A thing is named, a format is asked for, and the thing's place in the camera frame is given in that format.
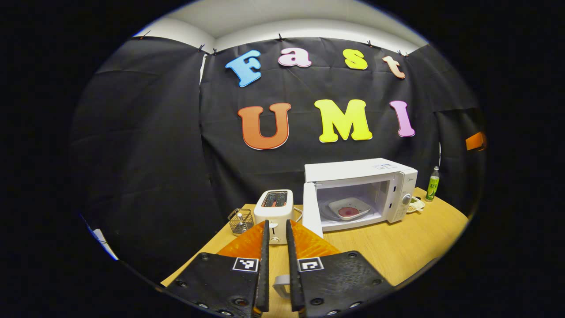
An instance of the table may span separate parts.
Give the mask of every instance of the table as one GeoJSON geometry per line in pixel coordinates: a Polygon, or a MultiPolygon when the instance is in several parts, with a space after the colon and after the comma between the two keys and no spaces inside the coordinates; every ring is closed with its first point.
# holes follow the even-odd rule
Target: table
{"type": "MultiPolygon", "coordinates": [[[[422,199],[426,191],[415,188],[413,195],[422,199]]],[[[395,286],[432,259],[442,256],[455,243],[467,224],[467,217],[439,197],[425,202],[421,212],[407,214],[403,220],[389,224],[384,221],[355,229],[324,233],[324,239],[341,252],[359,251],[395,286]]],[[[255,204],[245,204],[243,209],[255,209],[255,204]]],[[[300,212],[294,211],[296,220],[300,212]]],[[[168,286],[201,252],[217,253],[234,240],[229,224],[194,254],[183,266],[161,283],[168,286]]],[[[290,299],[281,298],[272,288],[275,277],[289,274],[287,245],[269,246],[270,310],[264,318],[295,317],[290,310],[290,299]]]]}

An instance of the cable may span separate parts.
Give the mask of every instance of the cable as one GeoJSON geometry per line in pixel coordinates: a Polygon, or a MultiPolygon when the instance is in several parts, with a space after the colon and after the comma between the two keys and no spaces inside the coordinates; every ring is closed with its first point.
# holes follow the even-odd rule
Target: cable
{"type": "Polygon", "coordinates": [[[300,210],[300,209],[297,208],[297,207],[294,207],[294,209],[295,209],[296,211],[299,211],[299,212],[300,212],[300,216],[299,216],[298,219],[296,219],[296,221],[295,221],[295,222],[298,222],[298,221],[300,221],[300,219],[301,219],[302,216],[304,215],[304,212],[302,212],[302,210],[300,210]]]}

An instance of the wire basket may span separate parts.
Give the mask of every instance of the wire basket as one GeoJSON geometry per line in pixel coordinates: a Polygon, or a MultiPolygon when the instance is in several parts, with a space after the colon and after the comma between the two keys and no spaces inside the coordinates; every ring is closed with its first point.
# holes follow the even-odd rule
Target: wire basket
{"type": "Polygon", "coordinates": [[[229,227],[232,228],[232,234],[239,236],[253,227],[253,216],[250,209],[235,209],[228,215],[229,227]],[[241,213],[241,220],[237,217],[237,213],[241,213]]]}

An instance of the white microwave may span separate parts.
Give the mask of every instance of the white microwave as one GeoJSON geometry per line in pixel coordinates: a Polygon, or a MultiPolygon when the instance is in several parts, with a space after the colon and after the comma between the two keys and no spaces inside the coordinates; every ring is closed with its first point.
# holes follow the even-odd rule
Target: white microwave
{"type": "Polygon", "coordinates": [[[383,158],[304,165],[302,225],[322,233],[406,215],[418,171],[383,158]]]}

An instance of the ceiling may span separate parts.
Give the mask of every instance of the ceiling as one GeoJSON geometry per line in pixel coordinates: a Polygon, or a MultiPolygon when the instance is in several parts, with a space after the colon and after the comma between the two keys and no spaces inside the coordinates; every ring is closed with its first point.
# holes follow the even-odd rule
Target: ceiling
{"type": "Polygon", "coordinates": [[[165,17],[189,23],[214,38],[269,22],[329,19],[379,29],[418,47],[427,44],[410,28],[357,0],[200,0],[165,17]]]}

